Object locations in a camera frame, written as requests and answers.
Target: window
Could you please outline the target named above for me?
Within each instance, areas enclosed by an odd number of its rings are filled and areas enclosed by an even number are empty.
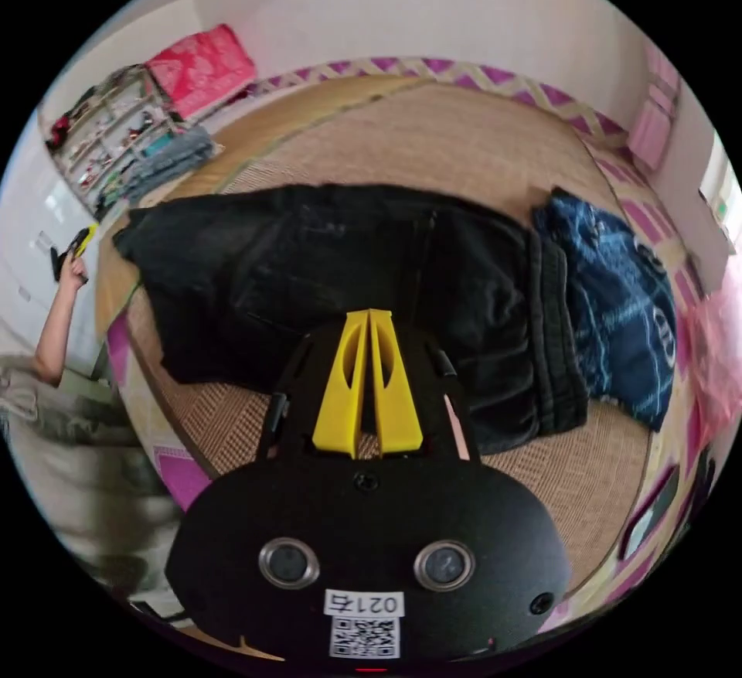
[[[700,191],[709,203],[716,221],[727,231],[729,239],[742,250],[742,189],[716,132]]]

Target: black jacket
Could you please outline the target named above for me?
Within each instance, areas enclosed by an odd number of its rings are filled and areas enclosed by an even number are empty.
[[[180,383],[270,393],[302,335],[380,308],[435,335],[483,453],[585,421],[563,252],[482,206],[292,185],[133,210],[114,242],[141,271]]]

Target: person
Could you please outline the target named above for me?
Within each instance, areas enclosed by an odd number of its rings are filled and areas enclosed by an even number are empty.
[[[58,387],[62,381],[77,292],[86,282],[85,262],[69,252],[62,264],[60,285],[31,363],[34,374],[51,387]]]
[[[2,437],[46,522],[94,580],[123,601],[169,602],[165,562],[182,511],[124,408],[62,382],[86,281],[69,253],[33,356],[0,356]]]

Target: label sticker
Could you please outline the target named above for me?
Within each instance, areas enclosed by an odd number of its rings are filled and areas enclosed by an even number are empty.
[[[398,618],[332,617],[330,657],[396,659],[399,656]]]
[[[358,593],[325,590],[325,615],[355,618],[404,616],[404,593]]]

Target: qr code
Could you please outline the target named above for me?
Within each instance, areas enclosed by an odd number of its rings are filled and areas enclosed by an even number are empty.
[[[332,618],[330,656],[395,659],[400,656],[398,618]]]

